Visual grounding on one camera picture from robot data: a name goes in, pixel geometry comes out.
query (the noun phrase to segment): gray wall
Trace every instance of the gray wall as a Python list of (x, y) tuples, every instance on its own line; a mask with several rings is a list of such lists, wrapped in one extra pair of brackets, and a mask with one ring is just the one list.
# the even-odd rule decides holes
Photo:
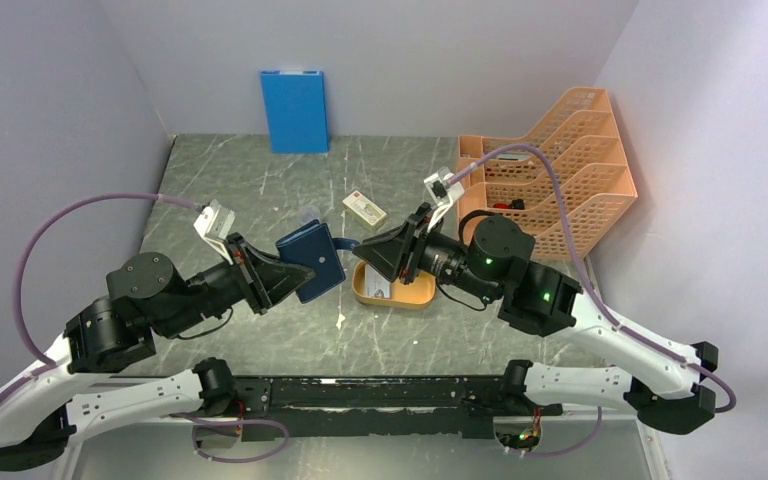
[[(76, 199), (156, 191), (169, 139), (95, 0), (0, 1), (0, 385), (31, 363), (13, 328), (11, 279), (34, 229)], [(105, 293), (140, 242), (149, 205), (113, 201), (44, 236), (25, 313), (45, 349)]]
[(637, 0), (103, 0), (170, 131), (266, 133), (257, 73), (325, 71), (333, 133), (518, 136)]
[(738, 393), (733, 412), (663, 437), (674, 477), (768, 478), (768, 2), (643, 0), (597, 84), (640, 193), (595, 250), (605, 297), (717, 344)]

